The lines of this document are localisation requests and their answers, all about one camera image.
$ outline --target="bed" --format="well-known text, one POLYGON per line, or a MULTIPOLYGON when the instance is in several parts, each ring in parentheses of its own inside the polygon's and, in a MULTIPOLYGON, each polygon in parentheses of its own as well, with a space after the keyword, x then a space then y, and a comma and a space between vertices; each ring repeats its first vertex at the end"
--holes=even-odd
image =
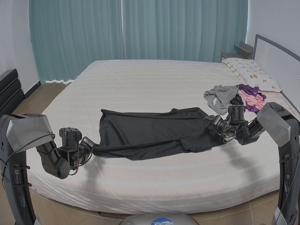
MULTIPOLYGON (((274 62, 273 65, 269 62, 268 53, 263 51, 264 43, 258 39, 255 60, 268 70, 274 62)), ((286 54, 281 60, 290 56, 286 54)), ((276 77, 274 70, 267 72, 276 77)), ((281 85, 280 77, 276 79, 281 85)), ((43 114, 47 115, 54 133, 58 134, 61 127, 75 127, 83 136, 98 143, 101 109, 163 113, 172 108, 200 107, 207 114, 216 115, 207 106, 204 91, 214 85, 239 83, 223 63, 95 61, 54 99, 43 114)), ((288 86, 282 87, 285 92, 288 86)), ((288 101, 280 93, 264 94, 267 102, 283 105, 300 119, 298 98, 288 101)), ((245 113, 247 120, 255 116, 248 111, 245 113)), ((55 143, 62 145, 59 136, 55 143)), ((201 153, 143 161, 93 156, 80 167, 77 175, 64 180, 44 172, 35 149, 27 152, 31 167, 28 180, 38 193, 88 210, 125 214, 196 213, 241 204, 279 188, 278 160, 277 145, 266 132, 250 145, 241 146, 233 140, 201 153)))

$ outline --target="floor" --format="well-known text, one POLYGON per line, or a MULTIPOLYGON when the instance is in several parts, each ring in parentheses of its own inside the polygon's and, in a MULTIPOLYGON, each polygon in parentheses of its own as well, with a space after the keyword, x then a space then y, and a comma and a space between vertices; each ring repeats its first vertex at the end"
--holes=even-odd
MULTIPOLYGON (((66 87, 63 83, 45 83, 24 100, 14 111, 20 113, 43 113, 54 98, 66 87)), ((88 211, 48 199, 30 189, 35 213, 42 225, 118 225, 127 215, 88 211)), ((238 206, 190 214, 200 225, 266 225, 271 224, 274 207, 278 202, 278 191, 268 193, 238 206)), ((13 225, 5 191, 0 186, 0 225, 13 225)))

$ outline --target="white pillow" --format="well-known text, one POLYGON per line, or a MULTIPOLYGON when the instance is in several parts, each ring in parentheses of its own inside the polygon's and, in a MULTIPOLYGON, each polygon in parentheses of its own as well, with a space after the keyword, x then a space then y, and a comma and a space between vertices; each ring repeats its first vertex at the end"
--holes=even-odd
POLYGON ((265 73, 253 59, 227 58, 222 60, 242 81, 262 91, 280 92, 282 89, 275 79, 265 73))

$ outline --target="blue circular logo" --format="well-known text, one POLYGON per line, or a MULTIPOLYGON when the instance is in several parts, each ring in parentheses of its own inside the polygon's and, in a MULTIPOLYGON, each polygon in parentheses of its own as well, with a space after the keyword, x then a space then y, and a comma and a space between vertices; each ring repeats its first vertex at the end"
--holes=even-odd
POLYGON ((171 220, 166 219, 166 218, 158 218, 155 219, 151 225, 174 225, 171 220))

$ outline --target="curtain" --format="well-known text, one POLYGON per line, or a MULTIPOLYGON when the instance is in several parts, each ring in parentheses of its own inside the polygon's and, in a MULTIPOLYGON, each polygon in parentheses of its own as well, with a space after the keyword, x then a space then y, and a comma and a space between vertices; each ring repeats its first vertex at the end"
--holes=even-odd
POLYGON ((30 0, 41 82, 75 79, 96 60, 123 59, 121 0, 30 0))
POLYGON ((248 0, 122 0, 125 59, 220 62, 245 42, 248 0))

